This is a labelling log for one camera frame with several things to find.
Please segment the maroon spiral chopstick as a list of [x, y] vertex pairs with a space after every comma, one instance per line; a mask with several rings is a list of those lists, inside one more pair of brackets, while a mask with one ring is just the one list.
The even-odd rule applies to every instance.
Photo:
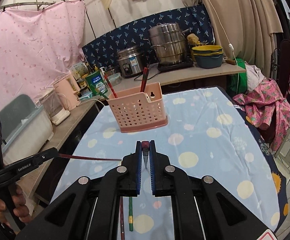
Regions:
[[121, 240], [125, 240], [124, 235], [124, 213], [123, 213], [123, 197], [120, 198], [120, 233], [121, 233]]

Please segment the bright red dotted chopstick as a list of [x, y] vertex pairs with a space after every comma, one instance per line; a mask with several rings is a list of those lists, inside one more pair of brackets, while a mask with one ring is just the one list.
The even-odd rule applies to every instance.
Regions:
[[106, 75], [105, 75], [104, 77], [105, 77], [105, 80], [106, 80], [106, 82], [107, 82], [107, 84], [108, 84], [108, 86], [109, 86], [109, 88], [110, 88], [110, 90], [111, 90], [113, 96], [114, 96], [115, 98], [118, 98], [118, 96], [117, 96], [117, 94], [116, 94], [116, 92], [115, 92], [115, 90], [114, 90], [114, 88], [113, 88], [111, 82], [109, 81], [108, 77], [107, 77]]

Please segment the green chopstick gold band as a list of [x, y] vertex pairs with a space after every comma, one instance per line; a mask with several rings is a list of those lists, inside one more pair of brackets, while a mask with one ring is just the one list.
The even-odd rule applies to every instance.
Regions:
[[129, 222], [129, 231], [134, 230], [134, 222], [133, 222], [133, 198], [129, 197], [129, 215], [128, 215], [128, 222]]

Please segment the green labelled box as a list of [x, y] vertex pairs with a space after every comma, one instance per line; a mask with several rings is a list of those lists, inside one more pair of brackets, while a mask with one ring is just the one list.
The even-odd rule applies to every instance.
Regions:
[[85, 77], [85, 81], [91, 90], [93, 96], [98, 95], [95, 90], [91, 87], [91, 84], [93, 84], [96, 88], [98, 88], [101, 92], [104, 94], [108, 91], [107, 86], [105, 85], [105, 82], [102, 78], [102, 75], [100, 71], [94, 72], [92, 74], [89, 74]]

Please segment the dark maroon chopstick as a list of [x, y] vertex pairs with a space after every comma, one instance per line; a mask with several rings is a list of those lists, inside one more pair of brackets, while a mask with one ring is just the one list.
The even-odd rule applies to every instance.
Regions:
[[84, 157], [84, 156], [75, 156], [75, 155], [60, 154], [60, 153], [58, 154], [57, 157], [67, 158], [67, 159], [79, 159], [79, 160], [94, 160], [94, 161], [121, 161], [121, 159]]

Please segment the dark red chopstick brown band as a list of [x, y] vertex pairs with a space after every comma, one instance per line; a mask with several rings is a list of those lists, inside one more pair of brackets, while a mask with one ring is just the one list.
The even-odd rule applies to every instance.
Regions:
[[145, 167], [145, 169], [147, 169], [149, 150], [150, 150], [150, 142], [149, 141], [142, 141], [141, 148], [142, 148], [144, 167]]

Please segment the beige curtain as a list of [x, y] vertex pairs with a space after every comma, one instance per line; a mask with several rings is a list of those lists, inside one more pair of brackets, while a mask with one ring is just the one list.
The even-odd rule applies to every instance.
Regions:
[[273, 0], [182, 0], [187, 7], [203, 3], [216, 43], [229, 58], [238, 57], [270, 75], [275, 35], [283, 29]]

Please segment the silver rice cooker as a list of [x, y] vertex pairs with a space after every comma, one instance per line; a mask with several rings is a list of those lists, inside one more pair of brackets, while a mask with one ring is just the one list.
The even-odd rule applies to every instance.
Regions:
[[140, 46], [119, 50], [116, 59], [124, 78], [136, 76], [147, 67], [147, 58]]

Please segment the pink floral cloth heap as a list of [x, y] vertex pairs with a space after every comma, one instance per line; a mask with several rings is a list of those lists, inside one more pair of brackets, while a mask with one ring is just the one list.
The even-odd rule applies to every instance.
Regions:
[[290, 104], [276, 81], [265, 77], [260, 68], [245, 63], [245, 69], [247, 91], [235, 95], [233, 100], [244, 106], [248, 120], [254, 127], [268, 131], [274, 124], [274, 135], [269, 144], [276, 151], [290, 127]]

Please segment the light blue patterned tablecloth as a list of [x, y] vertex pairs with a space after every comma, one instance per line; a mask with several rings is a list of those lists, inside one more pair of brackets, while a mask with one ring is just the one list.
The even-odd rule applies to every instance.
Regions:
[[[158, 152], [189, 176], [212, 176], [271, 230], [278, 230], [289, 205], [286, 179], [268, 145], [245, 112], [219, 89], [167, 94], [168, 124], [142, 132], [122, 133], [109, 107], [104, 107], [74, 150], [75, 156], [121, 159], [137, 141], [155, 141]], [[58, 197], [81, 176], [105, 175], [120, 161], [71, 159], [54, 192]]]

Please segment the navy patterned backsplash cloth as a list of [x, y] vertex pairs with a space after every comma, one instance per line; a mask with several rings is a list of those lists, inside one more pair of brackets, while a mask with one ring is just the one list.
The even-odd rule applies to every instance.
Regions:
[[214, 44], [210, 17], [203, 4], [152, 14], [122, 25], [85, 45], [82, 50], [91, 66], [117, 67], [117, 52], [140, 46], [150, 62], [156, 62], [156, 53], [150, 46], [149, 29], [164, 23], [178, 23], [185, 35], [197, 35], [199, 41]]

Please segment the pink perforated utensil basket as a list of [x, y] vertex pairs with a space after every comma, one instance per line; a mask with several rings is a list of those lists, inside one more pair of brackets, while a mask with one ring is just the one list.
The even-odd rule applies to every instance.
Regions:
[[113, 94], [107, 100], [122, 133], [140, 132], [168, 124], [160, 83], [129, 88]]

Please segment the pink dotted curtain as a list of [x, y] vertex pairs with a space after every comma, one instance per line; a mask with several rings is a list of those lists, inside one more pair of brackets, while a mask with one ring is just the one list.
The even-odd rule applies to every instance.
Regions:
[[0, 111], [19, 95], [34, 99], [83, 58], [85, 4], [0, 12]]

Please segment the blue and yellow stacked bowls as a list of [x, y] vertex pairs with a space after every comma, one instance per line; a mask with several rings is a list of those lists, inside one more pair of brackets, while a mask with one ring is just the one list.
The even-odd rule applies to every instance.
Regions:
[[219, 45], [204, 45], [192, 48], [195, 62], [200, 68], [213, 69], [222, 65], [223, 49]]

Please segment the pink electric kettle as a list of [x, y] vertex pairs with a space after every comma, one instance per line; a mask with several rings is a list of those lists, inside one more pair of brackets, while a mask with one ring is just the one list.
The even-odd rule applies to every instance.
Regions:
[[80, 88], [71, 73], [54, 82], [53, 87], [66, 110], [72, 111], [80, 105]]

